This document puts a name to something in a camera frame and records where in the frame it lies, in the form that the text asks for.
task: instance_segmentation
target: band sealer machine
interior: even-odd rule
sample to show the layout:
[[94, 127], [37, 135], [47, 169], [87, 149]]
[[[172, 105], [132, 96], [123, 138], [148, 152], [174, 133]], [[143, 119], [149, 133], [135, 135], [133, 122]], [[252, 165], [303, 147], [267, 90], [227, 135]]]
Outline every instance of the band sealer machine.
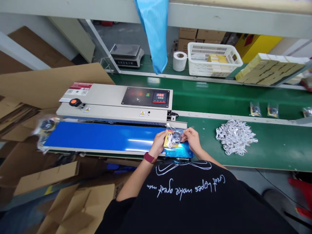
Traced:
[[[187, 123], [175, 121], [172, 99], [170, 89], [75, 82], [60, 99], [56, 113], [83, 123], [60, 122], [45, 146], [49, 150], [144, 155], [155, 134], [166, 126], [187, 128]], [[101, 135], [104, 131], [119, 135], [112, 141]]]

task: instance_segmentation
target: red label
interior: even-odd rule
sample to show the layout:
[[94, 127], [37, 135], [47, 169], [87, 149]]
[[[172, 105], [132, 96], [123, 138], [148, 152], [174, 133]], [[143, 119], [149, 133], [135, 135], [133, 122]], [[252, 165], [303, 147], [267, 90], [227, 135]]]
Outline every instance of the red label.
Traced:
[[71, 85], [70, 89], [83, 89], [83, 90], [89, 90], [93, 84], [90, 83], [80, 83], [75, 82]]

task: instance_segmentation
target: roll of white tape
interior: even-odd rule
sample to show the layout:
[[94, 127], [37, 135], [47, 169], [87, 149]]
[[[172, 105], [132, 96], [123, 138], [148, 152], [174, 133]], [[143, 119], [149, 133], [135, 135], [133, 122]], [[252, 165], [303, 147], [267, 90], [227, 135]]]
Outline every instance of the roll of white tape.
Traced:
[[173, 69], [181, 72], [185, 69], [186, 60], [188, 55], [184, 52], [177, 51], [173, 54]]

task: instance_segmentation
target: red watch strap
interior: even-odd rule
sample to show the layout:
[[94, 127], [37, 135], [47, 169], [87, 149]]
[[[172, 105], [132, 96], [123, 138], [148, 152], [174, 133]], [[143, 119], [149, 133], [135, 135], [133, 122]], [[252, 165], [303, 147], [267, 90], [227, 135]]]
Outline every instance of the red watch strap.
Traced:
[[157, 158], [150, 156], [148, 152], [144, 154], [144, 159], [151, 164], [154, 164], [157, 161]]

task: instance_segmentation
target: hand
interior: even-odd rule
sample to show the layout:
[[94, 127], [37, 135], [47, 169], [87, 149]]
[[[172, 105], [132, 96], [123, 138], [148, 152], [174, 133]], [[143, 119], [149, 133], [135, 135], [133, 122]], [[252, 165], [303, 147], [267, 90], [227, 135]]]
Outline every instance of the hand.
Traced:
[[193, 153], [196, 153], [196, 151], [198, 152], [202, 149], [201, 143], [199, 142], [198, 132], [196, 132], [191, 127], [189, 127], [187, 130], [184, 130], [181, 136], [182, 143], [185, 142], [186, 140], [189, 142], [189, 149]]
[[163, 143], [165, 142], [165, 137], [168, 133], [168, 130], [157, 133], [152, 148], [149, 151], [149, 155], [158, 158], [158, 155], [163, 151]]

